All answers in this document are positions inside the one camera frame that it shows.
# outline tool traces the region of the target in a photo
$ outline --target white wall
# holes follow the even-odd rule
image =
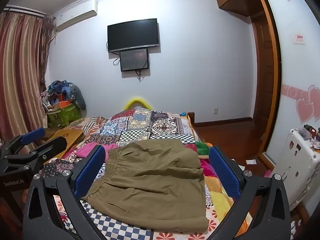
[[[282,56],[282,84],[308,91],[311,85],[320,86],[320,26],[304,0],[269,0],[280,39]],[[294,44],[295,34],[304,36],[305,44]],[[290,129],[304,124],[320,127],[314,117],[301,124],[296,100],[281,95],[275,129],[267,155],[276,163],[279,160]],[[309,214],[320,200],[320,189],[310,192],[304,199]]]
[[[107,26],[146,18],[158,19],[161,48],[150,49],[150,70],[139,83],[135,72],[113,66]],[[76,84],[88,116],[109,118],[138,96],[156,110],[195,112],[196,122],[248,117],[255,89],[250,28],[216,0],[98,0],[97,16],[52,42],[50,81]]]
[[[48,88],[50,86],[51,82],[51,76],[50,76],[50,67],[49,67],[49,62],[47,63],[47,70],[45,72],[44,78],[45,78],[45,85]]]

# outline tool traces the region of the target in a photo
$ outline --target striped curtain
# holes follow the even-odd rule
[[[42,18],[0,14],[0,137],[4,141],[47,127],[40,94],[46,59],[40,54],[47,56],[49,47],[43,49],[42,27]]]

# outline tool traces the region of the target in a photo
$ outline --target orange box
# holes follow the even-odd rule
[[[62,94],[58,95],[58,100],[59,100],[60,102],[63,101],[63,96],[62,96]]]
[[[60,109],[60,108],[64,108],[68,105],[71,105],[71,102],[70,101],[61,101],[61,102],[58,102],[56,104],[54,104],[54,109]]]

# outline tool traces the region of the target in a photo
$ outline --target label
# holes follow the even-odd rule
[[[23,179],[20,180],[16,180],[16,181],[9,181],[9,182],[4,182],[3,184],[8,187],[8,186],[12,186],[12,185],[17,185],[17,184],[21,184],[24,183]]]
[[[294,44],[305,44],[304,37],[302,34],[297,34],[293,37]]]

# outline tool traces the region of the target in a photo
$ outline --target pink heart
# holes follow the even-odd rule
[[[312,85],[308,89],[309,101],[313,103],[315,108],[315,120],[320,119],[320,90],[317,86]]]
[[[296,109],[301,123],[310,120],[315,113],[313,104],[310,102],[306,103],[302,98],[298,98],[296,102]]]

